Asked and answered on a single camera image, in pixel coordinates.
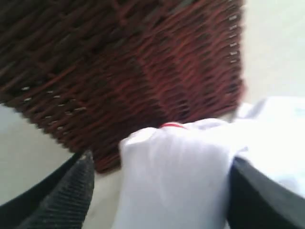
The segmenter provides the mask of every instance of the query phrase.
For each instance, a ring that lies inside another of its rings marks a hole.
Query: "white floor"
[[[304,0],[246,0],[244,100],[269,95],[305,96]],[[8,108],[0,107],[0,204],[36,184],[71,155]],[[109,229],[121,174],[97,175],[85,229]]]

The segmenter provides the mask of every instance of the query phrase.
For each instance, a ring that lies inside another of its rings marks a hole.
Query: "wicker weave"
[[[4,0],[0,99],[100,172],[118,142],[237,106],[241,0]]]

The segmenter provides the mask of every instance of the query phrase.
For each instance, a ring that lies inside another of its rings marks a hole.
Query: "brown wicker basket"
[[[237,106],[241,0],[4,0],[0,100],[96,169],[118,142]]]

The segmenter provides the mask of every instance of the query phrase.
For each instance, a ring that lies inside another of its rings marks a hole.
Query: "wicker basket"
[[[99,172],[131,132],[234,109],[241,0],[4,0],[0,99]]]

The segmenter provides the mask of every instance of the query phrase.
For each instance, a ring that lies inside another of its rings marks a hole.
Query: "floor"
[[[254,103],[270,95],[305,96],[304,1],[245,2],[244,100]],[[0,106],[0,118],[2,204],[41,181],[71,155],[10,109]],[[120,184],[120,171],[96,176],[85,229],[111,227]]]

